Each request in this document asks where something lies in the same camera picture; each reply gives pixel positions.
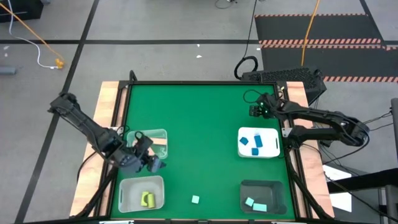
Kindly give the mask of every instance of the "green table surface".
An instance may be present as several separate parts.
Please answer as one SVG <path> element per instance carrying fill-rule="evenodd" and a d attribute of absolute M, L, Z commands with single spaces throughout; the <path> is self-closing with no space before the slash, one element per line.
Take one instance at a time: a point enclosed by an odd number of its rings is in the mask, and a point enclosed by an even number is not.
<path fill-rule="evenodd" d="M 272 85 L 133 86 L 126 124 L 132 130 L 167 131 L 167 167 L 156 174 L 146 169 L 138 174 L 119 171 L 111 218 L 294 219 L 285 160 L 238 156 L 241 127 L 275 128 L 281 139 L 278 120 L 249 116 L 243 93 L 250 89 L 274 92 Z M 248 100 L 258 97 L 255 93 L 247 96 Z M 121 213 L 120 181 L 149 175 L 164 179 L 164 206 Z M 239 187 L 244 179 L 282 182 L 287 213 L 244 213 L 239 202 Z M 199 204 L 191 203 L 192 195 L 200 197 Z"/>

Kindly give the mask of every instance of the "concrete floor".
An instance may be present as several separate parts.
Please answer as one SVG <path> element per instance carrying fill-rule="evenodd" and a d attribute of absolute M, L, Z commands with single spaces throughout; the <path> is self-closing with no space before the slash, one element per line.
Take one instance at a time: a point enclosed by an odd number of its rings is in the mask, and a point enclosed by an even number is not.
<path fill-rule="evenodd" d="M 316 0 L 266 0 L 258 2 L 259 14 L 311 13 Z M 367 0 L 383 37 L 398 40 L 395 0 Z M 53 0 L 44 7 L 40 20 L 27 21 L 45 39 L 80 39 L 93 0 Z M 88 39 L 246 39 L 254 1 L 239 1 L 219 10 L 214 1 L 194 0 L 100 0 Z M 321 1 L 319 13 L 359 13 L 358 0 Z M 10 39 L 8 24 L 0 24 L 0 39 Z M 14 34 L 33 38 L 19 23 Z M 257 39 L 255 24 L 252 39 Z M 0 45 L 0 64 L 18 68 L 13 77 L 0 77 L 0 223 L 12 223 L 25 194 L 51 114 L 49 103 L 62 89 L 77 45 L 54 45 L 66 59 L 63 70 L 40 68 L 31 45 Z M 257 45 L 248 55 L 261 57 Z M 54 56 L 41 46 L 44 64 Z M 93 116 L 101 82 L 125 80 L 133 69 L 140 80 L 234 80 L 233 69 L 245 45 L 85 45 L 70 92 L 82 109 Z M 242 67 L 242 71 L 251 65 Z M 387 112 L 389 101 L 398 96 L 396 83 L 326 83 L 328 91 L 319 108 L 338 110 L 367 120 Z M 391 118 L 374 122 L 386 124 Z M 43 171 L 25 218 L 26 222 L 67 218 L 75 192 L 76 172 L 86 139 L 66 122 L 58 123 Z M 371 133 L 363 151 L 342 159 L 349 167 L 375 172 L 397 167 L 392 127 Z M 352 151 L 333 143 L 336 156 Z"/>

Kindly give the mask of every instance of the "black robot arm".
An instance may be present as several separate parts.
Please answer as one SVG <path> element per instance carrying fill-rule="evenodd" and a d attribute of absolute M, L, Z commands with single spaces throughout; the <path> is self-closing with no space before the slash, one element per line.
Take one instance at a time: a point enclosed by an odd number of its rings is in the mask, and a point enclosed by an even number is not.
<path fill-rule="evenodd" d="M 305 119 L 323 123 L 330 128 L 307 129 L 303 126 L 294 126 L 287 134 L 290 142 L 300 146 L 306 140 L 335 140 L 348 146 L 362 146 L 368 139 L 369 128 L 358 119 L 345 116 L 335 111 L 318 110 L 300 106 L 289 100 L 276 99 L 268 93 L 262 94 L 256 100 L 257 106 L 250 106 L 251 116 L 264 118 Z"/>
<path fill-rule="evenodd" d="M 157 156 L 150 156 L 148 148 L 152 140 L 141 132 L 136 132 L 137 143 L 127 147 L 126 142 L 113 129 L 103 128 L 80 110 L 75 95 L 61 93 L 51 102 L 49 112 L 58 114 L 65 121 L 81 131 L 92 148 L 108 163 L 116 167 L 129 167 L 139 172 L 147 165 L 151 172 L 165 166 Z"/>

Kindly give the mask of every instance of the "white container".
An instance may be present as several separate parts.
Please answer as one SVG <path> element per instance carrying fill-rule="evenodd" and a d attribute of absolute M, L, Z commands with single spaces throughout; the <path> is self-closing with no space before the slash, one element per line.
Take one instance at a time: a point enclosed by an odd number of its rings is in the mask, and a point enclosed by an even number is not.
<path fill-rule="evenodd" d="M 143 192 L 155 195 L 155 208 L 141 206 Z M 143 210 L 160 209 L 164 204 L 164 182 L 159 175 L 124 179 L 119 185 L 119 211 L 137 212 Z"/>
<path fill-rule="evenodd" d="M 260 135 L 262 147 L 257 147 L 255 135 Z M 245 137 L 249 142 L 244 145 L 240 139 Z M 258 156 L 252 155 L 252 148 L 258 148 Z M 273 128 L 239 128 L 238 154 L 241 157 L 272 158 L 280 154 L 278 131 Z"/>

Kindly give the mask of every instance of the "white cable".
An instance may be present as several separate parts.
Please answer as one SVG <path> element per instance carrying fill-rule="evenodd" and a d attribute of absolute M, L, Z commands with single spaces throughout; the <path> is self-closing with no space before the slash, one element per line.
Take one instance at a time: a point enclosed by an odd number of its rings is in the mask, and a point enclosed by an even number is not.
<path fill-rule="evenodd" d="M 8 0 L 8 6 L 10 7 L 10 11 L 11 11 L 11 12 L 14 12 L 14 11 L 12 10 L 12 6 L 11 6 L 11 1 L 10 1 L 10 0 Z M 28 42 L 28 43 L 33 44 L 34 46 L 36 46 L 37 52 L 38 52 L 38 54 L 37 54 L 37 63 L 38 63 L 41 67 L 43 67 L 43 68 L 49 68 L 49 69 L 58 68 L 57 66 L 45 66 L 45 65 L 42 65 L 42 64 L 40 63 L 40 47 L 39 47 L 37 44 L 33 43 L 32 41 L 29 41 L 29 40 L 27 40 L 27 39 L 23 39 L 22 37 L 16 37 L 16 36 L 14 36 L 14 35 L 12 34 L 12 32 L 11 32 L 12 23 L 13 23 L 13 22 L 14 22 L 14 16 L 11 15 L 11 21 L 10 21 L 10 26 L 9 26 L 9 28 L 8 28 L 8 33 L 10 33 L 10 35 L 11 35 L 13 38 L 15 38 L 15 39 L 24 40 L 24 41 L 26 41 L 26 42 Z"/>

